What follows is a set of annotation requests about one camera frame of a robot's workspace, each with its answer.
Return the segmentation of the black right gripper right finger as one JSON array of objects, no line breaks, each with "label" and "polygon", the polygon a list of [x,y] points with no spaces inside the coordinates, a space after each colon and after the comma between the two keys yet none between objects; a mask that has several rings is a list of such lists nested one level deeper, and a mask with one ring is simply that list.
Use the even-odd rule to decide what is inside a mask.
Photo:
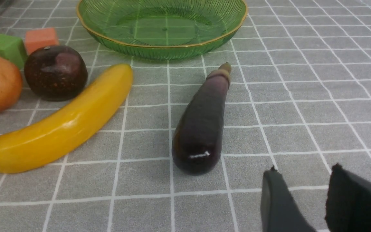
[{"label": "black right gripper right finger", "polygon": [[325,221],[331,232],[371,232],[371,182],[332,166]]}]

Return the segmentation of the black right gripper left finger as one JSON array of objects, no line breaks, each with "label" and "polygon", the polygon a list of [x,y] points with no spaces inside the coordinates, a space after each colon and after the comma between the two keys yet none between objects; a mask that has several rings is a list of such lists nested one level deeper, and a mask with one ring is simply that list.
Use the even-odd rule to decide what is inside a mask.
[{"label": "black right gripper left finger", "polygon": [[262,176],[260,206],[263,232],[315,232],[305,220],[283,176],[272,166]]}]

